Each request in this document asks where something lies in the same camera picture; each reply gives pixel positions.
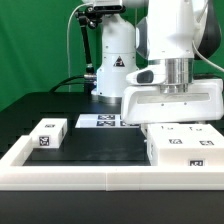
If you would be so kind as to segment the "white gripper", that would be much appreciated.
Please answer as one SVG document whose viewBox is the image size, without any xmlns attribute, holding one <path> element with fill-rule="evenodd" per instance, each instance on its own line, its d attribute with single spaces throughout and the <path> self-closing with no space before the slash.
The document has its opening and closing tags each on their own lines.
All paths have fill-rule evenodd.
<svg viewBox="0 0 224 224">
<path fill-rule="evenodd" d="M 195 80 L 182 93 L 162 93 L 165 76 L 149 68 L 128 74 L 126 80 L 121 104 L 126 124 L 219 120 L 224 115 L 221 79 Z"/>
</svg>

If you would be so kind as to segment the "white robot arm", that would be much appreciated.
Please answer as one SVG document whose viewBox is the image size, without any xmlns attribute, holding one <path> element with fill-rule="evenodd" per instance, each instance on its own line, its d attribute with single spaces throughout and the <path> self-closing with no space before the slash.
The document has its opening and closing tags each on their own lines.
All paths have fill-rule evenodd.
<svg viewBox="0 0 224 224">
<path fill-rule="evenodd" d="M 115 5 L 148 8 L 136 26 L 136 51 L 148 65 L 126 76 L 121 117 L 127 124 L 219 120 L 223 81 L 193 78 L 193 63 L 208 61 L 221 32 L 213 0 L 82 0 L 94 11 Z"/>
</svg>

